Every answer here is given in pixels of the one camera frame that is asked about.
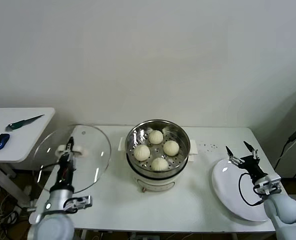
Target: small white table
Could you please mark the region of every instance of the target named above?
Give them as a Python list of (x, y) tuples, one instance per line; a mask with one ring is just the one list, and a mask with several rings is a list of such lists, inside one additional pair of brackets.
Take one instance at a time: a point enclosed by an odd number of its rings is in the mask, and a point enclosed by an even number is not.
[(41, 133), (50, 122), (55, 110), (51, 107), (36, 108), (0, 108), (0, 134), (6, 133), (8, 124), (27, 120), (44, 114), (33, 123), (9, 132), (10, 139), (0, 150), (0, 186), (15, 197), (23, 206), (29, 206), (29, 196), (16, 186), (9, 177), (15, 177), (14, 171), (4, 163), (19, 163), (23, 161), (37, 142)]

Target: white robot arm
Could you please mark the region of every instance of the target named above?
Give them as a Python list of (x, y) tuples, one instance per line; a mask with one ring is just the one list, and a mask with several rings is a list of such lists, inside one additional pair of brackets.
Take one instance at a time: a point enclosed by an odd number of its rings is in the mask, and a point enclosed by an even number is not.
[(42, 170), (59, 165), (57, 179), (50, 188), (50, 197), (45, 203), (43, 213), (37, 217), (37, 223), (32, 225), (28, 233), (28, 240), (72, 240), (74, 239), (74, 226), (67, 214), (75, 214), (80, 209), (92, 206), (91, 196), (72, 197), (73, 172), (75, 170), (73, 137), (70, 137), (66, 147), (61, 151), (55, 164), (41, 166)]
[(262, 199), (253, 206), (264, 204), (265, 212), (276, 229), (278, 240), (296, 240), (296, 201), (281, 193), (281, 178), (278, 174), (268, 175), (261, 170), (258, 165), (258, 150), (254, 150), (245, 141), (244, 144), (252, 155), (238, 158), (226, 148), (231, 163), (249, 173), (254, 185), (253, 190)]

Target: glass lid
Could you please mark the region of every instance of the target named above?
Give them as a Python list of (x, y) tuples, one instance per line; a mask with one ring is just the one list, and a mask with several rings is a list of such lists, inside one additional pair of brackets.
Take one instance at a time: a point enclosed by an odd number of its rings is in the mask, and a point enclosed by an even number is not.
[(34, 153), (32, 167), (38, 185), (49, 191), (57, 179), (59, 158), (73, 137), (74, 193), (79, 193), (95, 184), (107, 169), (111, 144), (108, 137), (91, 125), (70, 125), (48, 135)]

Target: stainless steel steamer basket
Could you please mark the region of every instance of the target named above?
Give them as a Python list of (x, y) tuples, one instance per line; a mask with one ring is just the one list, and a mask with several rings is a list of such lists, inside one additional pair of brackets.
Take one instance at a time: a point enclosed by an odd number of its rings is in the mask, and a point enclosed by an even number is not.
[[(161, 144), (150, 143), (148, 136), (153, 130), (163, 133)], [(173, 140), (179, 144), (179, 153), (176, 156), (168, 156), (163, 152), (165, 142)], [(138, 161), (133, 156), (133, 151), (138, 145), (146, 145), (150, 149), (150, 157), (146, 161)], [(127, 160), (137, 174), (151, 180), (166, 180), (179, 174), (188, 162), (190, 152), (190, 140), (187, 133), (177, 124), (154, 119), (140, 123), (134, 127), (126, 139)], [(151, 163), (155, 158), (164, 158), (168, 162), (168, 169), (165, 171), (153, 171)]]

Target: white table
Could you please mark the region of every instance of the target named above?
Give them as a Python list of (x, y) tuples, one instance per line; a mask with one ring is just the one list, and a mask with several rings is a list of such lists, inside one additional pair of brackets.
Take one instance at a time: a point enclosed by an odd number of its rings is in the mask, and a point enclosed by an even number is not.
[[(75, 228), (129, 232), (194, 232), (194, 233), (253, 233), (274, 232), (271, 221), (250, 222), (232, 214), (218, 199), (212, 189), (211, 172), (214, 165), (227, 157), (228, 145), (236, 156), (249, 152), (243, 141), (259, 150), (260, 167), (273, 173), (267, 157), (248, 128), (184, 127), (190, 139), (196, 140), (199, 154), (189, 162), (176, 183), (166, 192), (141, 192), (131, 177), (125, 153), (118, 151), (121, 137), (129, 126), (99, 126), (109, 137), (112, 145), (111, 162), (107, 171), (91, 188), (75, 196), (91, 195), (93, 206), (80, 210), (70, 217)], [(47, 182), (50, 188), (56, 178), (52, 172)], [(74, 183), (83, 181), (75, 174)], [(42, 212), (49, 197), (42, 191), (37, 202), (37, 211), (30, 223)]]
[(23, 206), (29, 205), (29, 196), (8, 178), (15, 177), (15, 173), (4, 163), (19, 163), (23, 161), (30, 153), (54, 113), (55, 110), (51, 107), (0, 108), (0, 134), (5, 133), (5, 128), (8, 124), (44, 114), (44, 116), (33, 123), (10, 132), (9, 141), (0, 150), (0, 168), (8, 174), (5, 175), (0, 170), (0, 186), (15, 197)]

